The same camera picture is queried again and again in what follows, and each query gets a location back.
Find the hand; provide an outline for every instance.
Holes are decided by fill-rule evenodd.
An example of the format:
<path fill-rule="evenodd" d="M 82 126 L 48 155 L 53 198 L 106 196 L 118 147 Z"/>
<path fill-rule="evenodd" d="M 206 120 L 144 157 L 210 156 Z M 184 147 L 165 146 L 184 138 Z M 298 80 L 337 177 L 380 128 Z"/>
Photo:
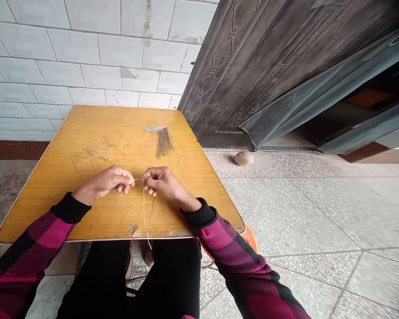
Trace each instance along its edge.
<path fill-rule="evenodd" d="M 141 180 L 150 195 L 156 196 L 158 191 L 164 197 L 177 201 L 184 211 L 194 212 L 202 207 L 198 199 L 182 186 L 168 167 L 148 168 Z"/>
<path fill-rule="evenodd" d="M 130 172 L 113 165 L 77 188 L 72 197 L 83 204 L 91 205 L 96 198 L 105 196 L 113 188 L 117 193 L 123 192 L 127 195 L 130 186 L 134 186 L 134 178 Z"/>

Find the black pants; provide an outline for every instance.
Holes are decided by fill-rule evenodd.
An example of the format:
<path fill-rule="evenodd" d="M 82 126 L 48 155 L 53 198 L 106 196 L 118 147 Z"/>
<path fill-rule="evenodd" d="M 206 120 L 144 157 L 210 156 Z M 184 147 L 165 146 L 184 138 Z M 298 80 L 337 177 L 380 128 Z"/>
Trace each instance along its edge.
<path fill-rule="evenodd" d="M 136 296 L 127 297 L 129 241 L 93 242 L 57 318 L 199 318 L 198 240 L 154 240 L 153 258 L 154 266 Z"/>

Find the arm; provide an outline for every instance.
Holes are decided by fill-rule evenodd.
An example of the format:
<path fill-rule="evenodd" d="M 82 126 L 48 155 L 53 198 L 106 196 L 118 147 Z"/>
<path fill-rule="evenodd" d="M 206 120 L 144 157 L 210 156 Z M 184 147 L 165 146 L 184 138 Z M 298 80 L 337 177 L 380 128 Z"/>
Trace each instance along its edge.
<path fill-rule="evenodd" d="M 0 258 L 0 318 L 24 318 L 44 270 L 93 201 L 112 188 L 128 193 L 132 175 L 113 166 L 99 173 L 33 222 Z"/>
<path fill-rule="evenodd" d="M 193 197 L 166 167 L 145 172 L 149 193 L 178 202 L 189 225 L 214 258 L 244 318 L 309 318 L 279 275 L 202 198 Z"/>

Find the terrazzo floor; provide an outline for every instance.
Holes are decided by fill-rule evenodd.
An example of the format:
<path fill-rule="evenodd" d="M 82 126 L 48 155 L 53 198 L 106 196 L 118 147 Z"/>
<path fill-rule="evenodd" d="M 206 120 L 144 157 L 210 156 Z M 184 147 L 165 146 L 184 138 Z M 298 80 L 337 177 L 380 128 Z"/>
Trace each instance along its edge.
<path fill-rule="evenodd" d="M 261 152 L 240 167 L 234 152 L 206 154 L 262 254 L 312 318 L 399 318 L 399 165 Z M 0 161 L 0 224 L 34 166 Z M 132 278 L 149 270 L 143 246 L 136 242 Z M 27 318 L 56 316 L 81 247 L 68 243 L 54 259 Z M 240 318 L 205 254 L 202 263 L 202 318 Z"/>

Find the shoe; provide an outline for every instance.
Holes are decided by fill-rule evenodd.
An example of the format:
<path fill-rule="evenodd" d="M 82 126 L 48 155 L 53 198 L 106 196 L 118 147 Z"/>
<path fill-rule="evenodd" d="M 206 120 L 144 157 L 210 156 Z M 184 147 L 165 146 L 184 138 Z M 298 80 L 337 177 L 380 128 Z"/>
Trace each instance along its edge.
<path fill-rule="evenodd" d="M 154 241 L 150 240 L 151 246 L 153 246 Z M 146 251 L 145 254 L 145 263 L 148 265 L 148 267 L 154 266 L 154 258 L 152 257 L 152 249 L 148 246 L 148 250 Z"/>
<path fill-rule="evenodd" d="M 130 247 L 129 247 L 130 263 L 129 263 L 129 267 L 127 268 L 127 273 L 125 274 L 125 279 L 126 280 L 129 280 L 130 276 L 132 275 L 134 249 L 135 249 L 134 242 L 133 242 L 133 240 L 131 240 L 130 241 Z"/>

